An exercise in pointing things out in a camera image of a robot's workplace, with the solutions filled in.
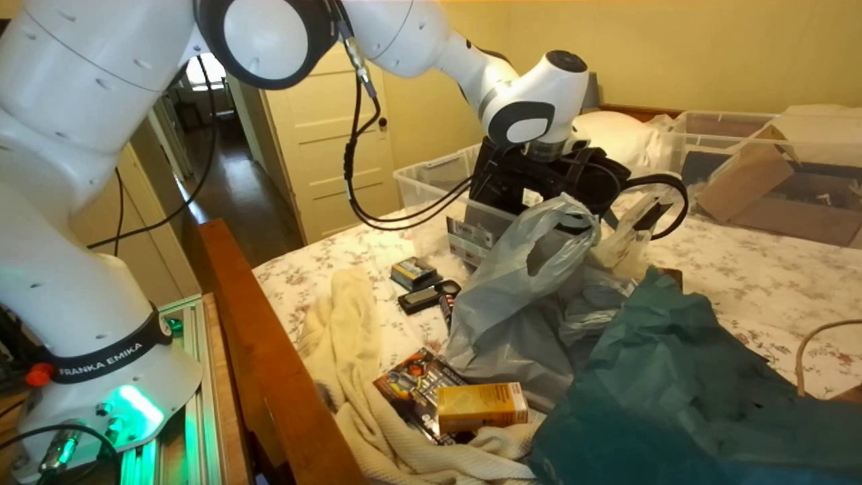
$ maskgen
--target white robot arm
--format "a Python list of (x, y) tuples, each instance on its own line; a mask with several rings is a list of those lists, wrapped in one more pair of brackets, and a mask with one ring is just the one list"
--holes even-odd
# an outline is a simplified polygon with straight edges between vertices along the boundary
[[(265, 89), (300, 84), (333, 44), (396, 72), (440, 68), (500, 145), (555, 159), (589, 89), (586, 64), (548, 53), (529, 76), (478, 52), (431, 0), (26, 0), (0, 37), (0, 305), (57, 366), (22, 430), (88, 426), (116, 449), (155, 438), (201, 384), (166, 345), (123, 259), (67, 229), (112, 177), (123, 145), (201, 52)], [(53, 434), (26, 438), (22, 479), (53, 467)], [(97, 454), (81, 436), (74, 464)]]

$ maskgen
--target door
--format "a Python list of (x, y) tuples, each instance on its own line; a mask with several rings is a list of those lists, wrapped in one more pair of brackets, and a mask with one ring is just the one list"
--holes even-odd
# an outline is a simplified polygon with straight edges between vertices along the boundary
[[(346, 197), (343, 173), (353, 103), (356, 76), (339, 45), (334, 45), (300, 85), (268, 91), (269, 122), (294, 193), (292, 203), (308, 243), (358, 224)], [(372, 119), (369, 96), (365, 96), (361, 123), (368, 119)], [(369, 212), (392, 212), (399, 207), (392, 173), (395, 147), (385, 114), (381, 114), (381, 122), (358, 139), (353, 170), (356, 197)]]

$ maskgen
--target green light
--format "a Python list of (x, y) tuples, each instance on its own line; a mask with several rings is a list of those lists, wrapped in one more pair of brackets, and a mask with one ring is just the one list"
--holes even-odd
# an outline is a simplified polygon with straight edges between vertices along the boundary
[(159, 429), (159, 423), (166, 421), (166, 413), (145, 398), (136, 384), (123, 384), (119, 395), (129, 401), (129, 407), (136, 407), (152, 426), (145, 429)]

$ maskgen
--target yellow box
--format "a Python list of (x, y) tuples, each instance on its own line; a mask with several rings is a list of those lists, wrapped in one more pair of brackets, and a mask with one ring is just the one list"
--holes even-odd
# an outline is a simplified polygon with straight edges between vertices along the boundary
[(453, 384), (436, 390), (436, 423), (443, 434), (527, 421), (529, 401), (521, 383)]

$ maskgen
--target green cloth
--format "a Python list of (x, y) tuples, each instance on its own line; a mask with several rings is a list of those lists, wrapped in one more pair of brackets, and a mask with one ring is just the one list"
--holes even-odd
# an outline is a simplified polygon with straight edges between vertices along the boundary
[(801, 398), (649, 271), (541, 423), (541, 481), (862, 481), (862, 407)]

